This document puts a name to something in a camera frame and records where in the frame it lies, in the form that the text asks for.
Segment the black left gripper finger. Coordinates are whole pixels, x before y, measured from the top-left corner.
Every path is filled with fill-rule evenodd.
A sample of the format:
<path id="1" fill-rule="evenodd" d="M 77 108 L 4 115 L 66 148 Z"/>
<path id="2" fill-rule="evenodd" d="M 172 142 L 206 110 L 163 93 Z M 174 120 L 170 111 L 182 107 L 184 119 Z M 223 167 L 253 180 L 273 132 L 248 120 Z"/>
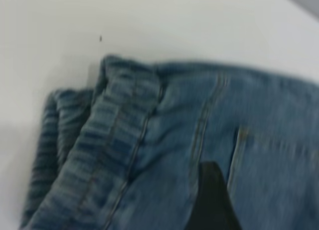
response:
<path id="1" fill-rule="evenodd" d="M 199 168 L 198 193 L 187 230 L 240 230 L 222 172 L 216 162 Z"/>

